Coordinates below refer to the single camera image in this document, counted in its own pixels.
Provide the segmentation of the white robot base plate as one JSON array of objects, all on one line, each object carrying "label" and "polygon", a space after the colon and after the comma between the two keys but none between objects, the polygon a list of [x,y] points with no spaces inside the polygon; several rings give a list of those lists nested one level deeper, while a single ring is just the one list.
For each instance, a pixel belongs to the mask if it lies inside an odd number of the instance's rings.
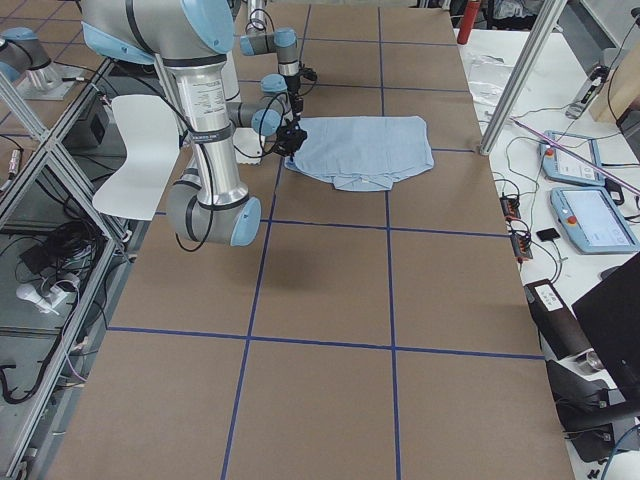
[{"label": "white robot base plate", "polygon": [[262,91],[260,82],[262,97],[253,103],[244,102],[232,52],[227,54],[222,79],[234,127],[236,161],[239,164],[259,164],[265,155],[265,140],[276,134],[281,126],[282,116],[287,112],[285,94],[267,95]]}]

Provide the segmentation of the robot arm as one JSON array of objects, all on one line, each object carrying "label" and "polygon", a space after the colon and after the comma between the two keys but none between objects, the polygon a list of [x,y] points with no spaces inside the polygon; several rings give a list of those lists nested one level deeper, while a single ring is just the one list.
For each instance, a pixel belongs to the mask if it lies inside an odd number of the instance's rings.
[{"label": "robot arm", "polygon": [[[292,156],[307,138],[300,125],[303,67],[290,27],[234,36],[226,1],[86,1],[85,43],[114,60],[151,65],[161,58],[179,90],[177,111],[193,141],[189,167],[167,198],[177,240],[247,246],[255,239],[261,203],[240,179],[233,135],[250,127],[276,138],[272,151]],[[262,82],[257,104],[230,102],[223,68],[234,45],[246,55],[273,53],[278,71]]]},{"label": "robot arm", "polygon": [[291,27],[276,28],[266,12],[265,1],[247,1],[247,23],[239,45],[244,56],[274,54],[277,72],[261,80],[262,91],[271,96],[284,93],[288,117],[299,120],[304,108],[301,80],[317,82],[317,73],[299,59],[298,36]]}]

